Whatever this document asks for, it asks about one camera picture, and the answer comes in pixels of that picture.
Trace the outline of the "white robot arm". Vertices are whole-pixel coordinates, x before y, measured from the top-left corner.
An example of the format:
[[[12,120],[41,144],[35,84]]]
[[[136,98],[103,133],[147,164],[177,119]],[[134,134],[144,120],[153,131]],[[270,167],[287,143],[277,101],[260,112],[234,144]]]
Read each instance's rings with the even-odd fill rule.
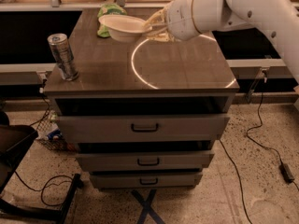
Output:
[[[290,0],[174,0],[147,21],[151,38],[184,41],[208,31],[259,30],[299,82],[299,12]]]

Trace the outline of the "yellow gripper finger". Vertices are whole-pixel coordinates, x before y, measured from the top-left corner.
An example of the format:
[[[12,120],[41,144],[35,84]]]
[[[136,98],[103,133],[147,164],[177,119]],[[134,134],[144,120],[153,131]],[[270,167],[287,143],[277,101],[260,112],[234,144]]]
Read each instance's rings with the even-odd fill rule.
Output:
[[[164,7],[151,15],[144,23],[145,27],[157,27],[166,25],[167,9]]]
[[[176,42],[174,36],[166,28],[148,32],[146,38],[157,42]]]

